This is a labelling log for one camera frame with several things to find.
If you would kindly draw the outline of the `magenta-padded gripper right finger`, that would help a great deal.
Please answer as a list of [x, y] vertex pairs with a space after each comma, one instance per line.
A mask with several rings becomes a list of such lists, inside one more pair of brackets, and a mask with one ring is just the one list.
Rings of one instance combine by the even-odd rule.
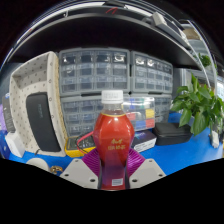
[[129, 189], [146, 186], [165, 176], [154, 159], [145, 159], [134, 149], [129, 151], [126, 162], [126, 180]]

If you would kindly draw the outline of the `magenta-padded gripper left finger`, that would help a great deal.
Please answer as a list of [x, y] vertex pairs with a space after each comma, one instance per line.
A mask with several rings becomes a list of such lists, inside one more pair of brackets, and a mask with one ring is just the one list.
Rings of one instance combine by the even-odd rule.
[[99, 154], [93, 149], [82, 159], [73, 159], [60, 177], [83, 188], [98, 189], [100, 172]]

